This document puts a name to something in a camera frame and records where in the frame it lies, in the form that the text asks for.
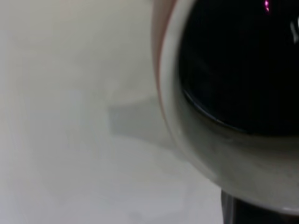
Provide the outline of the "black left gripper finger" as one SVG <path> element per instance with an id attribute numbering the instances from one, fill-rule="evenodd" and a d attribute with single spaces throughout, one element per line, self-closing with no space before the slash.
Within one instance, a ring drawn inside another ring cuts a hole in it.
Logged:
<path id="1" fill-rule="evenodd" d="M 256 207 L 221 192 L 224 224 L 298 224 L 299 217 Z"/>

